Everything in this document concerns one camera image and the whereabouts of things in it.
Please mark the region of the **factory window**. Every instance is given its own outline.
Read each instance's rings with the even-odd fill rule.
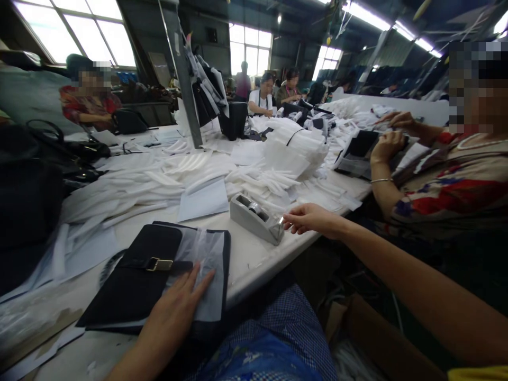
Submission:
[[[75,53],[106,65],[136,66],[116,0],[17,0],[14,5],[54,64]]]
[[[316,80],[318,78],[320,70],[337,69],[337,64],[339,63],[341,57],[342,50],[322,46],[319,50],[319,55],[317,57],[318,61],[316,63],[316,68],[314,69],[312,80]]]
[[[230,23],[231,74],[242,71],[242,62],[247,61],[247,75],[263,75],[269,67],[271,38],[271,33]]]

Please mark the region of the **gold buckle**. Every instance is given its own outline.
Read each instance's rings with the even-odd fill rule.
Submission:
[[[170,271],[173,261],[169,259],[159,259],[152,257],[151,261],[155,260],[155,264],[152,268],[147,268],[147,271]]]

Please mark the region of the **hand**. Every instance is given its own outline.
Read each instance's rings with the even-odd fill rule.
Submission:
[[[303,234],[314,230],[329,239],[340,239],[348,231],[351,221],[332,213],[316,204],[303,204],[284,214],[284,230]]]
[[[382,123],[390,121],[390,127],[394,129],[405,129],[408,131],[414,131],[418,128],[418,122],[413,118],[410,112],[403,113],[402,111],[389,113],[383,116],[376,123]]]
[[[169,363],[187,336],[197,305],[215,275],[210,271],[194,289],[200,264],[183,274],[153,306],[136,347],[149,352],[153,359]]]
[[[370,154],[370,163],[388,163],[390,159],[404,148],[406,138],[402,131],[388,131],[379,137],[379,141]]]

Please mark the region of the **gray tape dispenser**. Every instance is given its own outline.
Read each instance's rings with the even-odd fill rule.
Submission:
[[[282,219],[270,217],[256,201],[241,193],[231,199],[229,215],[238,225],[275,246],[282,241]]]

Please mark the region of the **ceiling light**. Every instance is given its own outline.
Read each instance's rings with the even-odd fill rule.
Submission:
[[[494,26],[494,34],[502,33],[508,24],[508,11],[501,17],[501,19]]]
[[[431,52],[432,50],[434,50],[434,47],[428,42],[426,42],[424,39],[417,39],[414,43],[418,45],[420,48],[425,49],[427,52]]]
[[[413,41],[416,36],[409,31],[408,28],[406,28],[401,22],[395,21],[395,25],[393,27],[398,34],[400,34],[402,37],[406,38],[409,41]]]
[[[443,56],[443,54],[438,52],[437,50],[432,50],[429,53],[431,53],[434,57],[437,57],[437,58],[441,58]]]
[[[373,15],[371,12],[362,8],[357,3],[352,3],[348,1],[342,10],[348,13],[351,13],[354,17],[357,17],[366,23],[369,23],[372,26],[375,26],[378,29],[383,31],[390,30],[390,24],[388,24],[383,19],[380,19],[378,16]]]

